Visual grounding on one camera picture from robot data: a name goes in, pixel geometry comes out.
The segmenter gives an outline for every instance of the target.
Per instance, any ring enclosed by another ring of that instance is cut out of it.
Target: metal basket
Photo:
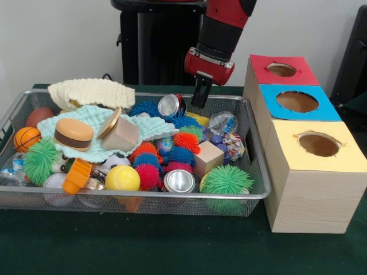
[[[159,101],[163,94],[137,93],[136,102],[143,100]],[[62,194],[62,189],[41,187],[0,186],[0,208],[57,211],[98,211],[131,212],[131,205],[139,205],[136,213],[146,214],[181,214],[181,215],[250,215],[260,199],[270,193],[270,180],[267,166],[260,148],[259,135],[249,102],[236,96],[209,96],[205,109],[190,105],[190,95],[183,95],[188,111],[210,117],[230,111],[239,120],[237,132],[246,143],[246,155],[231,165],[248,172],[255,180],[249,195],[204,194],[198,192],[200,179],[196,177],[193,193],[178,194],[169,192],[126,192],[81,190],[73,202],[67,206],[52,206],[46,203],[44,194]],[[35,89],[20,94],[11,105],[2,120],[0,167],[15,153],[14,133],[25,126],[31,111],[49,106],[55,113],[60,109],[50,98],[47,90]]]

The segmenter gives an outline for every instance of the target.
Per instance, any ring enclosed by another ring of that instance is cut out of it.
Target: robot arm
[[[256,0],[208,0],[198,44],[190,48],[185,59],[185,71],[196,76],[197,81],[194,106],[204,107],[212,84],[227,83],[235,69],[230,61],[232,53],[255,4]]]

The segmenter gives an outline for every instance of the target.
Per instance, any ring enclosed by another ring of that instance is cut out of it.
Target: yellow box top
[[[344,122],[274,120],[274,127],[291,170],[367,172]]]

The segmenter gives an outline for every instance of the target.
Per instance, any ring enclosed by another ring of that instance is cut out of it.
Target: green spiky ball
[[[42,187],[46,179],[53,174],[52,163],[59,160],[60,154],[56,151],[55,143],[51,138],[41,139],[40,142],[31,146],[24,163],[24,172],[29,180]]]
[[[203,178],[200,192],[211,194],[248,194],[254,181],[245,171],[230,165],[218,166]],[[206,205],[218,214],[242,215],[244,206],[236,199],[207,199]]]
[[[182,127],[180,130],[180,132],[186,132],[186,133],[193,133],[194,135],[197,136],[197,138],[199,139],[199,141],[202,140],[202,129],[195,126],[195,125],[190,125],[190,126],[184,126]]]

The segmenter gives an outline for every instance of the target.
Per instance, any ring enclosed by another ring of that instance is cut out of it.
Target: red square
[[[258,84],[320,85],[304,57],[250,54]]]

